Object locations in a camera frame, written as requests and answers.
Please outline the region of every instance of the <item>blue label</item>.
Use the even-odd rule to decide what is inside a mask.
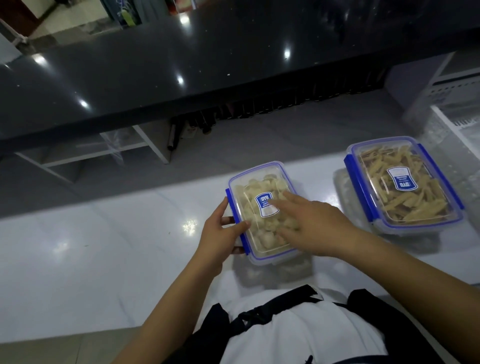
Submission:
[[[260,215],[263,218],[275,215],[279,211],[278,208],[268,203],[268,200],[271,198],[273,198],[271,192],[264,192],[255,197],[255,201],[260,208]]]
[[[413,191],[418,188],[418,185],[413,180],[408,167],[392,167],[387,169],[387,172],[390,177],[392,177],[397,190]]]

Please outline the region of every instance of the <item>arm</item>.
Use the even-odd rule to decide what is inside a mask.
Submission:
[[[284,195],[287,201],[271,203],[299,223],[299,231],[278,231],[291,245],[352,264],[385,288],[460,360],[478,362],[479,289],[356,228],[336,207]]]
[[[225,198],[207,219],[192,259],[112,364],[159,364],[193,333],[213,278],[231,253],[241,253],[234,248],[235,239],[250,226],[244,221],[222,228],[234,223],[232,217],[222,217],[227,205]]]

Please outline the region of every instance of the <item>food storage box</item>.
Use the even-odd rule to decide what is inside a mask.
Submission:
[[[279,263],[298,254],[276,233],[279,227],[297,229],[296,220],[268,203],[269,199],[285,199],[283,191],[296,194],[283,163],[277,161],[250,168],[228,181],[227,198],[235,222],[252,222],[240,239],[255,265]]]
[[[368,221],[382,233],[439,231],[464,219],[452,186],[413,138],[353,144],[344,162]]]

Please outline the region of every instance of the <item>right hand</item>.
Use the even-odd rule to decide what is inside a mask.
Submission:
[[[288,191],[283,195],[287,200],[268,202],[295,218],[300,229],[280,228],[277,233],[299,250],[314,255],[340,257],[362,232],[337,207],[325,202],[309,201]]]

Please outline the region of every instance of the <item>black countertop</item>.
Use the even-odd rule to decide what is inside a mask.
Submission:
[[[254,96],[339,60],[449,52],[479,27],[478,0],[220,0],[0,66],[0,152]]]

